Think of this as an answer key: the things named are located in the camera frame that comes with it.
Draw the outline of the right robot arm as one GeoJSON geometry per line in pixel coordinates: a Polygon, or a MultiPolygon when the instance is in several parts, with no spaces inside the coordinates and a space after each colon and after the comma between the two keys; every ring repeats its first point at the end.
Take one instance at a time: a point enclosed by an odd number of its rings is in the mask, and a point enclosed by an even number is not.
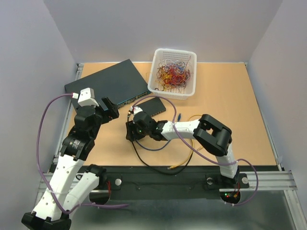
{"type": "Polygon", "coordinates": [[[216,157],[220,167],[221,183],[231,187],[238,182],[239,169],[232,152],[232,131],[230,128],[204,114],[200,119],[187,122],[155,121],[145,112],[134,114],[126,122],[126,139],[134,142],[149,136],[156,141],[194,139],[216,157]]]}

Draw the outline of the small black network switch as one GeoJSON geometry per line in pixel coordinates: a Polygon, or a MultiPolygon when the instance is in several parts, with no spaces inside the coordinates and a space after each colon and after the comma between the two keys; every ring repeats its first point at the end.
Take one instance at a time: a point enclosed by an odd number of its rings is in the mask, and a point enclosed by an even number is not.
{"type": "Polygon", "coordinates": [[[154,97],[148,101],[138,104],[137,106],[146,112],[150,117],[166,111],[166,107],[158,97],[154,97]]]}

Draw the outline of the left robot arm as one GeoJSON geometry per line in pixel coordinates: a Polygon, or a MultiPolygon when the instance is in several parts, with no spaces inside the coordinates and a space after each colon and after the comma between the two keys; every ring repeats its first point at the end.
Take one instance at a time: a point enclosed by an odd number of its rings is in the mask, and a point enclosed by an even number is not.
{"type": "Polygon", "coordinates": [[[109,98],[102,98],[106,110],[93,96],[78,95],[74,126],[62,142],[56,169],[50,180],[43,172],[40,175],[46,189],[31,212],[22,217],[22,223],[30,230],[68,230],[71,218],[94,189],[106,185],[106,170],[102,166],[90,165],[85,175],[71,187],[72,182],[94,147],[94,141],[102,124],[119,117],[118,106],[109,98]]]}

